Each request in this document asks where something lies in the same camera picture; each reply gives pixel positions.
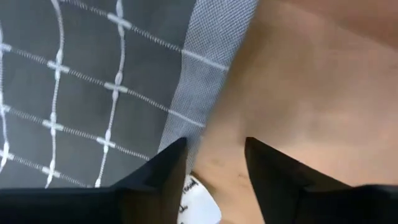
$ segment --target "wooden floor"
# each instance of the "wooden floor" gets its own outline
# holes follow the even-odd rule
[[[347,184],[398,184],[398,2],[260,0],[195,166],[222,223],[264,223],[246,136]]]

